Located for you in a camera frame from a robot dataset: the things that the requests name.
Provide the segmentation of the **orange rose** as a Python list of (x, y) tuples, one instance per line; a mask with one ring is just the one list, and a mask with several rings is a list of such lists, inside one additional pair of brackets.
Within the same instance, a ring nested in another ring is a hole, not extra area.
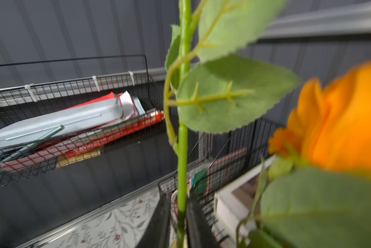
[(371, 248), (371, 61), (302, 88), (236, 228), (240, 248)]
[(178, 112), (179, 128), (166, 120), (178, 158), (177, 246), (186, 220), (188, 132), (222, 134), (262, 117), (301, 84), (291, 70), (238, 54), (255, 43), (280, 15), (286, 1), (179, 2), (166, 57), (163, 111)]

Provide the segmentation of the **orange rose front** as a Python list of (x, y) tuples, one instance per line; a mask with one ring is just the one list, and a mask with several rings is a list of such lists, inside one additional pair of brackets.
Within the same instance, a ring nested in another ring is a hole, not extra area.
[(186, 220), (188, 132), (222, 134), (262, 117), (301, 84), (291, 70), (238, 54), (255, 43), (280, 15), (286, 1), (179, 2), (166, 57), (163, 111), (178, 112), (179, 128), (166, 120), (178, 158), (177, 246)]

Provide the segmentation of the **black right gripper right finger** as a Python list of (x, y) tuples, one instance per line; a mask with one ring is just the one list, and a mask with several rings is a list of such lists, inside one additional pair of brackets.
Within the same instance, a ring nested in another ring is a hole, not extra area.
[(193, 194), (186, 206), (187, 242), (189, 248), (219, 248), (211, 227), (208, 225), (202, 207)]

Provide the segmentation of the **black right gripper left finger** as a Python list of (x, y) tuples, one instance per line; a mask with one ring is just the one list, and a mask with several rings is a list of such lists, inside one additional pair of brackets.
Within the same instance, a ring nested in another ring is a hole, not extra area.
[(161, 195), (143, 237), (136, 248), (169, 248), (171, 198)]

